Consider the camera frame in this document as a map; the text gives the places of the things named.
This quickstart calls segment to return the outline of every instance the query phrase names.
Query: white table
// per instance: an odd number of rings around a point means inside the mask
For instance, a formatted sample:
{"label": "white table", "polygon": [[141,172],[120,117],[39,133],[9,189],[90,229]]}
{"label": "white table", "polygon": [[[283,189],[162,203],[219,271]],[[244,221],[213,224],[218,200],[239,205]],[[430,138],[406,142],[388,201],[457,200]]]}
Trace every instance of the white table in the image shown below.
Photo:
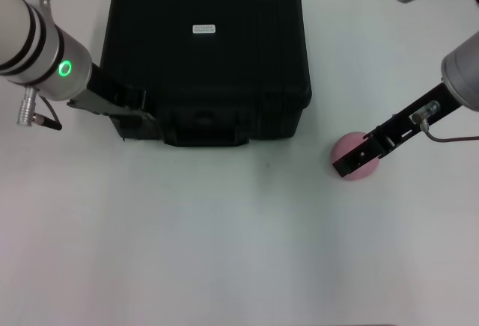
{"label": "white table", "polygon": [[[54,0],[100,61],[110,0]],[[230,149],[127,141],[0,93],[0,325],[477,325],[479,144],[419,135],[361,182],[329,152],[440,82],[473,0],[303,0],[314,97],[296,137]],[[39,109],[47,113],[38,101]],[[432,128],[479,134],[465,108]]]}

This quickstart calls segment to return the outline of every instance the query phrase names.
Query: black case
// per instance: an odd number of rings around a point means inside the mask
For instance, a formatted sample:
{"label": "black case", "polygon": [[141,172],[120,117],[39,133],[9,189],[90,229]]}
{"label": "black case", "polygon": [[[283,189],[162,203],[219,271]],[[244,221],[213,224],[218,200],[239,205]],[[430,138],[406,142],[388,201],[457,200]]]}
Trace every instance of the black case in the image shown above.
{"label": "black case", "polygon": [[151,133],[112,118],[123,138],[179,147],[289,138],[311,101],[301,0],[112,0],[101,66],[144,89],[158,122]]}

